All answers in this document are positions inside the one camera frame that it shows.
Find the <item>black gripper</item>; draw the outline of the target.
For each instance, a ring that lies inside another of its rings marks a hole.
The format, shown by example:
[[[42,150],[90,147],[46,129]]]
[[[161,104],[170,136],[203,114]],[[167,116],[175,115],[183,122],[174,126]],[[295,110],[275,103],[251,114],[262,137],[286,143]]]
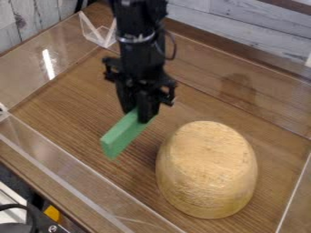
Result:
[[[147,124],[158,115],[159,105],[171,106],[175,99],[177,81],[165,70],[165,39],[143,43],[119,43],[119,57],[107,56],[106,79],[115,83],[117,94],[123,112],[127,114],[138,107],[139,121]]]

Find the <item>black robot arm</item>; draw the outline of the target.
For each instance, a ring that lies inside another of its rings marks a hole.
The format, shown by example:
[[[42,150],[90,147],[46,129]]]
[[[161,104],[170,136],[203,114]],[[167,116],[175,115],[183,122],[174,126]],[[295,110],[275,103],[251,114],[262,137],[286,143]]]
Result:
[[[121,56],[102,60],[105,78],[115,83],[123,111],[137,110],[145,124],[175,99],[178,83],[165,70],[166,62],[175,58],[166,55],[171,37],[163,25],[167,5],[167,0],[110,0]]]

